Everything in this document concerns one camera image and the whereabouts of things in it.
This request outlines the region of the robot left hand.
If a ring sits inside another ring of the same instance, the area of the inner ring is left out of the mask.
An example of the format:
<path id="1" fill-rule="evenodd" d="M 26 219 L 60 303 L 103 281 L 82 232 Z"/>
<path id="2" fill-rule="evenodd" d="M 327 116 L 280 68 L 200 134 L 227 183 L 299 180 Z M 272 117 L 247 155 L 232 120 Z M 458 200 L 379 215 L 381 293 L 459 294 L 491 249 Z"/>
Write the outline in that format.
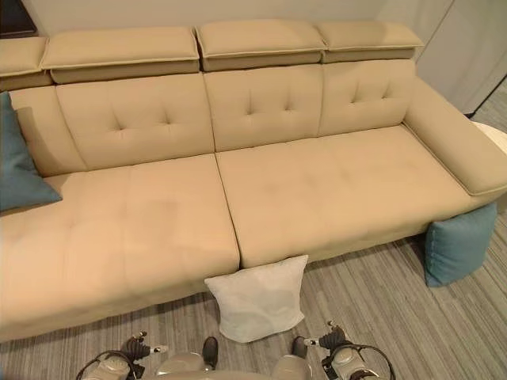
<path id="1" fill-rule="evenodd" d="M 166 345 L 149 346 L 144 343 L 146 331 L 141 331 L 129 337 L 122 345 L 120 350 L 132 361 L 138 361 L 155 353 L 166 353 L 168 347 Z"/>

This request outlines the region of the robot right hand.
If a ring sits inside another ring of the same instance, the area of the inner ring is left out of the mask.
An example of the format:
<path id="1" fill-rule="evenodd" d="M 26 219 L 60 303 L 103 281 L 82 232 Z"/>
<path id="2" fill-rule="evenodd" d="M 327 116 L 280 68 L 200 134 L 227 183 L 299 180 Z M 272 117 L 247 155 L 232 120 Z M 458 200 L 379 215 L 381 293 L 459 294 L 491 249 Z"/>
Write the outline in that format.
<path id="1" fill-rule="evenodd" d="M 315 346 L 325 348 L 330 353 L 332 353 L 336 348 L 342 346 L 346 340 L 344 330 L 331 320 L 327 321 L 326 325 L 330 328 L 330 331 L 327 334 L 319 338 L 304 338 L 304 344 L 308 347 Z"/>

